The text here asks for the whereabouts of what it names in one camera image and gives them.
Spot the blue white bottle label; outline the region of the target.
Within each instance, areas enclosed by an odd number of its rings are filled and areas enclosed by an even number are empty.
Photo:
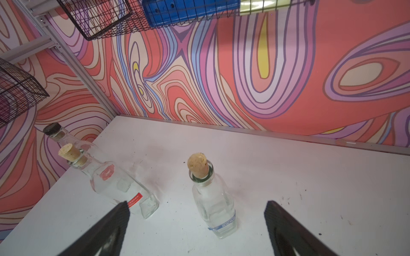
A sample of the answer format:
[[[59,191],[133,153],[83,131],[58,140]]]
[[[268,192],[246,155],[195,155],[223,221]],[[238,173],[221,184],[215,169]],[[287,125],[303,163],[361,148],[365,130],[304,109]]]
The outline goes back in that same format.
[[[211,230],[211,231],[220,230],[220,229],[222,229],[222,228],[225,228],[226,226],[229,226],[230,224],[232,224],[233,222],[235,222],[235,220],[236,220],[236,214],[234,214],[231,219],[229,219],[228,221],[226,221],[225,223],[223,223],[223,224],[221,224],[221,225],[219,225],[219,226],[216,226],[216,227],[208,227],[208,230]]]

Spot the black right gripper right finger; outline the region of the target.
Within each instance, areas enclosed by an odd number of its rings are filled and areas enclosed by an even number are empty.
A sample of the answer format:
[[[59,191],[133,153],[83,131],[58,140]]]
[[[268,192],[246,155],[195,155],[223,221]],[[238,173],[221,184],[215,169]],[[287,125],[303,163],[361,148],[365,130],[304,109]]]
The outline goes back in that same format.
[[[277,202],[267,202],[264,218],[276,256],[336,255]]]

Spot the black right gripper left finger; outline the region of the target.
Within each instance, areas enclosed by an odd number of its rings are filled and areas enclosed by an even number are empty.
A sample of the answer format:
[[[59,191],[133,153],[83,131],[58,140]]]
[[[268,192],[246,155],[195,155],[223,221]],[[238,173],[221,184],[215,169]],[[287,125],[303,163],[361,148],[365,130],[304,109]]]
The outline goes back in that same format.
[[[126,234],[130,211],[126,201],[119,203],[61,256],[118,256]]]

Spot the clear square bottle with cork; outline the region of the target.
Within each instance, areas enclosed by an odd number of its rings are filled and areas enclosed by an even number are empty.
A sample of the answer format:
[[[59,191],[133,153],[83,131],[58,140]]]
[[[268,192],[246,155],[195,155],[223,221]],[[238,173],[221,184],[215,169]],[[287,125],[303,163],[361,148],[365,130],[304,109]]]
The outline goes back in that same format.
[[[236,214],[233,197],[222,177],[215,172],[211,161],[205,154],[195,153],[187,160],[187,167],[193,182],[193,198],[207,227],[216,227],[231,219]],[[237,229],[236,218],[229,226],[212,232],[219,239],[224,239]]]

